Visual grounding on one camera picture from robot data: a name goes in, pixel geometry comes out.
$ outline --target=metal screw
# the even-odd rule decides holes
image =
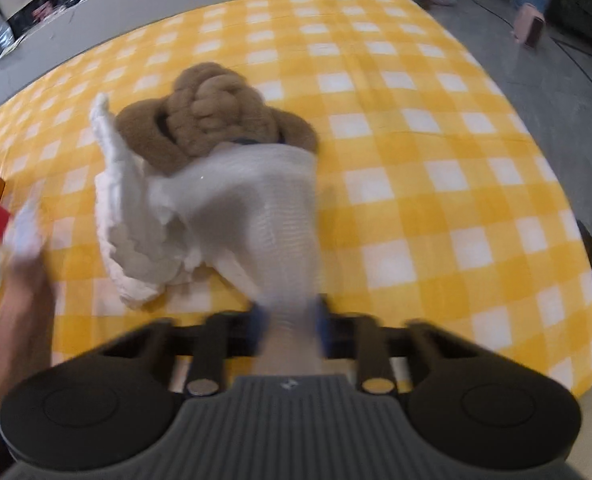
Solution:
[[[195,397],[207,397],[218,391],[218,383],[211,379],[196,379],[187,383],[187,391]]]
[[[392,381],[382,377],[372,377],[362,383],[362,389],[373,395],[387,394],[395,387]]]

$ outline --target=concrete floor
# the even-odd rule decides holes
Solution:
[[[512,22],[508,0],[477,0]],[[592,233],[592,48],[550,28],[535,51],[514,42],[511,28],[474,0],[431,14],[476,57],[509,98],[556,172],[576,216]],[[552,38],[586,52],[559,46]],[[584,421],[570,463],[592,480],[592,389],[580,400]]]

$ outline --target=brown plush toy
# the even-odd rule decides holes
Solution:
[[[316,153],[314,129],[269,107],[245,79],[217,63],[200,63],[175,81],[173,93],[127,106],[116,129],[132,152],[171,175],[221,142],[282,142]]]

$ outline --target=table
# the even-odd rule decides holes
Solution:
[[[196,323],[245,299],[199,269],[143,310],[96,242],[103,170],[87,113],[160,97],[215,60],[320,136],[323,291],[339,312],[422,317],[550,375],[592,384],[592,273],[555,174],[476,60],[410,0],[237,0],[108,41],[0,107],[4,204],[39,193],[67,358],[154,317]]]

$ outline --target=white cloth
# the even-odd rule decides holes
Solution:
[[[150,300],[201,262],[274,309],[316,296],[314,155],[233,145],[165,177],[139,167],[106,96],[96,98],[90,121],[106,164],[96,176],[98,238],[123,301]]]

